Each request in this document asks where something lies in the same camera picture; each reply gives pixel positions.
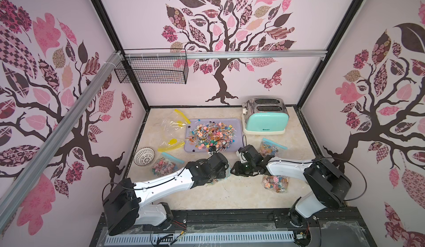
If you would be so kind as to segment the purple plastic tray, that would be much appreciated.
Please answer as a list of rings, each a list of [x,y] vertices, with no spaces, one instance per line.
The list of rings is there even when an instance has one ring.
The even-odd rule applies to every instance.
[[[186,152],[235,152],[243,146],[242,125],[236,118],[190,119],[185,133]]]

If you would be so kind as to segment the yellow-zip candy bag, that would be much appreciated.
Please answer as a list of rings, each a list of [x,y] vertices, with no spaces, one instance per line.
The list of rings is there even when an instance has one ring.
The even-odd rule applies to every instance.
[[[172,151],[172,150],[179,149],[179,148],[183,147],[184,145],[185,145],[184,140],[180,140],[180,139],[177,139],[177,138],[170,138],[170,139],[163,140],[159,144],[157,150],[159,152],[169,152],[169,151]]]
[[[182,111],[174,109],[172,113],[162,121],[161,127],[164,132],[171,134],[185,129],[190,124],[190,120],[183,114]]]

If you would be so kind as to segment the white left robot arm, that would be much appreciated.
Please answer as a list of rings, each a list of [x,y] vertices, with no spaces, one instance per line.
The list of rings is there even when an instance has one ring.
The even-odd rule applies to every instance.
[[[134,183],[126,178],[111,183],[111,192],[102,197],[108,234],[116,236],[136,225],[168,227],[173,219],[170,207],[167,203],[154,204],[155,201],[223,179],[228,168],[226,157],[215,153],[157,179]]]

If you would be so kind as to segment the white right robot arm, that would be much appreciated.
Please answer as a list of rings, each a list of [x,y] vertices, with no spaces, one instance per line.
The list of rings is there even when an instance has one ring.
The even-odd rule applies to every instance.
[[[236,154],[240,160],[231,170],[233,175],[283,176],[300,179],[310,186],[311,192],[297,199],[289,210],[288,218],[296,227],[325,208],[342,207],[352,187],[350,179],[323,156],[310,160],[262,156],[252,145],[239,148]]]

